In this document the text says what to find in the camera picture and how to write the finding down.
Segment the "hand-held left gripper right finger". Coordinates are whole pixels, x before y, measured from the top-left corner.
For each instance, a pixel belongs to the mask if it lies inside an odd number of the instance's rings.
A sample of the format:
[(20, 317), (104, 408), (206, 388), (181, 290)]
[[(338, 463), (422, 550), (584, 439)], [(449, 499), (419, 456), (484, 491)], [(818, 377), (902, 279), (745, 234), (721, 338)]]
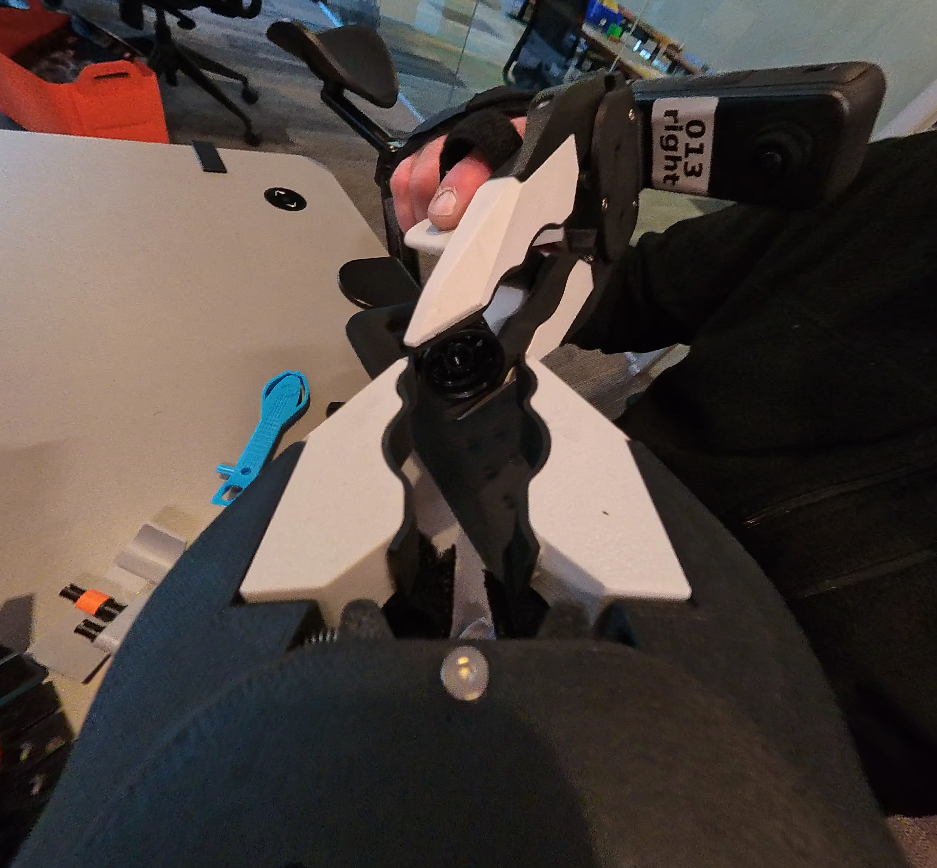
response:
[(527, 368), (536, 382), (530, 406), (549, 438), (529, 485), (541, 546), (533, 591), (546, 604), (581, 608), (688, 602), (692, 587), (624, 433), (541, 361)]

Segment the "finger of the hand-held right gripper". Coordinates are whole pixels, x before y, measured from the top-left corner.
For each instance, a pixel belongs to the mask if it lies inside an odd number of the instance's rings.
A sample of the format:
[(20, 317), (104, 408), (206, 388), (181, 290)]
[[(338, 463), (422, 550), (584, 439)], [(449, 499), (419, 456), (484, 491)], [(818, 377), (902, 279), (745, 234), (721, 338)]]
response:
[(591, 266), (573, 254), (545, 256), (521, 306), (501, 328), (510, 365), (542, 360), (566, 339), (593, 292)]
[(578, 175), (570, 134), (528, 178), (503, 176), (482, 185), (423, 288), (404, 345), (428, 345), (484, 311), (541, 232), (561, 227), (570, 216)]

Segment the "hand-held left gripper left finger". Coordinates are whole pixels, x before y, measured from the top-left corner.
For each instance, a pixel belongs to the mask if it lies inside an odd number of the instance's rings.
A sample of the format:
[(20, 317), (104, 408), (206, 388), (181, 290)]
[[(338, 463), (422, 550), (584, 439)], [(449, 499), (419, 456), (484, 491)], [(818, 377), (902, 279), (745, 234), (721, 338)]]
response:
[(240, 593), (248, 603), (386, 603), (419, 568), (415, 371), (399, 359), (308, 434)]

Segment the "black toy wheel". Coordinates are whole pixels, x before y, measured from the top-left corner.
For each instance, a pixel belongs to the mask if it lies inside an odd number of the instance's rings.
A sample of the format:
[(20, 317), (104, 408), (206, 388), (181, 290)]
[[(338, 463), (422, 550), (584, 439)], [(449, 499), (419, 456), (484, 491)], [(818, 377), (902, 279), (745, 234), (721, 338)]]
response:
[(452, 401), (489, 392), (505, 371), (505, 352), (484, 323), (473, 323), (443, 336), (418, 356), (422, 383)]

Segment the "person's right forearm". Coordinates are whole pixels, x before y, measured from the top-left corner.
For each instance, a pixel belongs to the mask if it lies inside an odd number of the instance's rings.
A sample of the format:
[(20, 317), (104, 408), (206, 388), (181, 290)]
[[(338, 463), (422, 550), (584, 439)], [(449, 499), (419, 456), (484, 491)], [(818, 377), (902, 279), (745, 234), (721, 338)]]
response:
[(803, 312), (836, 351), (935, 379), (935, 131), (868, 146), (857, 178), (809, 210), (729, 206), (647, 232), (572, 341), (605, 353), (691, 345), (706, 330), (780, 350)]

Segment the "person's right hand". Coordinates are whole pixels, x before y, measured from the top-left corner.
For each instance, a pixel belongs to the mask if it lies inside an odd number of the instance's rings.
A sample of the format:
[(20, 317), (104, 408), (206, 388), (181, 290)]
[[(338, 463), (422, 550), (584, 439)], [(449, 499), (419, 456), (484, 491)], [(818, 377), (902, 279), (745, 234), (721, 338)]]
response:
[(485, 149), (468, 144), (466, 154), (442, 173), (442, 151), (454, 130), (464, 128), (466, 118), (431, 139), (412, 148), (394, 165), (389, 188), (399, 229), (408, 232), (428, 220), (436, 229), (455, 229), (476, 193), (492, 177), (497, 167), (486, 157)]

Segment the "wooden work table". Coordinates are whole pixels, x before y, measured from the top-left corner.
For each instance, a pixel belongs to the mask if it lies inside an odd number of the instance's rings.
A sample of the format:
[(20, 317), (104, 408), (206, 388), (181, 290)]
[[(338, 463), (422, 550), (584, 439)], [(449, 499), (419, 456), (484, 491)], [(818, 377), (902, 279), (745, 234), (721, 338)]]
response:
[(713, 72), (709, 64), (690, 59), (680, 44), (635, 20), (612, 20), (604, 26), (587, 21), (582, 27), (582, 38), (610, 68), (632, 78), (658, 80)]

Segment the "blue brick separator tool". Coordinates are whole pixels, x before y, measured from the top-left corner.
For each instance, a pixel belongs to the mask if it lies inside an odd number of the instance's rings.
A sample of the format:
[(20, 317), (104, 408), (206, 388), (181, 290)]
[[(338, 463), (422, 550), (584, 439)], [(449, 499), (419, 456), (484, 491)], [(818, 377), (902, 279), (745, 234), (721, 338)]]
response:
[(299, 421), (310, 404), (309, 383), (300, 371), (285, 371), (264, 385), (257, 425), (236, 462), (218, 464), (221, 483), (211, 503), (229, 506), (261, 474), (287, 430)]

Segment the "blue storage bins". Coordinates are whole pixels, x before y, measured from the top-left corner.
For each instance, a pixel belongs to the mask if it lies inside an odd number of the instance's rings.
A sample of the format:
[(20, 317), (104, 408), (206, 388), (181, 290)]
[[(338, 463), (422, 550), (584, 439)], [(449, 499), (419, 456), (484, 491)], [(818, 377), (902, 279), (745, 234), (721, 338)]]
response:
[(599, 30), (605, 38), (620, 41), (622, 36), (631, 30), (634, 17), (615, 0), (590, 0), (585, 23)]

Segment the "black perforated panel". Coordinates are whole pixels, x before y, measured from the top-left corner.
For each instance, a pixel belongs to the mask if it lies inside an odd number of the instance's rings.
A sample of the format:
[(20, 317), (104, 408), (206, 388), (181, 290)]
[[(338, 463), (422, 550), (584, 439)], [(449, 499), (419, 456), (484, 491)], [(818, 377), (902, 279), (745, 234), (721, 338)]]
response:
[[(397, 360), (411, 360), (416, 379), (411, 456), (433, 479), (488, 571), (504, 583), (526, 582), (536, 559), (529, 485), (549, 449), (545, 427), (530, 409), (533, 374), (522, 361), (510, 365), (505, 359), (502, 378), (489, 392), (463, 401), (442, 397), (422, 383), (418, 356), (445, 335), (415, 350), (404, 345), (415, 307), (416, 302), (360, 309), (346, 325), (347, 339), (367, 372), (386, 362), (371, 382)], [(501, 343), (501, 332), (482, 315), (446, 335), (473, 323), (484, 323)], [(417, 502), (416, 482), (408, 479), (420, 539), (429, 535), (420, 527), (429, 505)]]

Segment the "grey panel assembly orange bushes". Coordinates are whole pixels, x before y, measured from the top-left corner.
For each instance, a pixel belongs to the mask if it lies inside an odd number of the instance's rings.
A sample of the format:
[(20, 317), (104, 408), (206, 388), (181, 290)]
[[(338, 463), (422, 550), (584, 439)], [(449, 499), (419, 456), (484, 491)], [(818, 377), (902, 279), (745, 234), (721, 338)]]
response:
[(89, 684), (115, 658), (185, 548), (183, 536), (148, 521), (107, 559), (61, 562), (43, 582), (28, 659), (53, 676)]

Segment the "person's black clothed body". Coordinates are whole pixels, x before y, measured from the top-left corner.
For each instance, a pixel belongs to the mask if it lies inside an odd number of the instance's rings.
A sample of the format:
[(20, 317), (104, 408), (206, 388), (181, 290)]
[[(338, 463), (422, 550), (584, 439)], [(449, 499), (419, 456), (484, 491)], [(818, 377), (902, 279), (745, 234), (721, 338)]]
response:
[(702, 354), (615, 423), (790, 606), (884, 810), (935, 815), (934, 344), (873, 354), (810, 335), (750, 365)]

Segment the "grey orange tracked toy robot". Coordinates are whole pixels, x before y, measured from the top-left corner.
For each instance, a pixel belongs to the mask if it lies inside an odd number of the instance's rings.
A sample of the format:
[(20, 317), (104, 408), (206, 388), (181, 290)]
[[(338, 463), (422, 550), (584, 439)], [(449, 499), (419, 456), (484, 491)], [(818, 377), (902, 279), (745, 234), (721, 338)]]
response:
[(52, 792), (74, 731), (47, 670), (1, 647), (1, 797), (3, 810), (25, 808)]

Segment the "orange storage crate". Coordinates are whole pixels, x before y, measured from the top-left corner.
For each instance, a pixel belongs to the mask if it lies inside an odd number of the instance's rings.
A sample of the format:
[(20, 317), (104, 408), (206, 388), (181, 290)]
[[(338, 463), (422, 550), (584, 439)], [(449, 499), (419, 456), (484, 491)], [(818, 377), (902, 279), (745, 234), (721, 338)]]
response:
[(32, 132), (170, 141), (158, 79), (141, 54), (40, 0), (2, 0), (1, 111)]

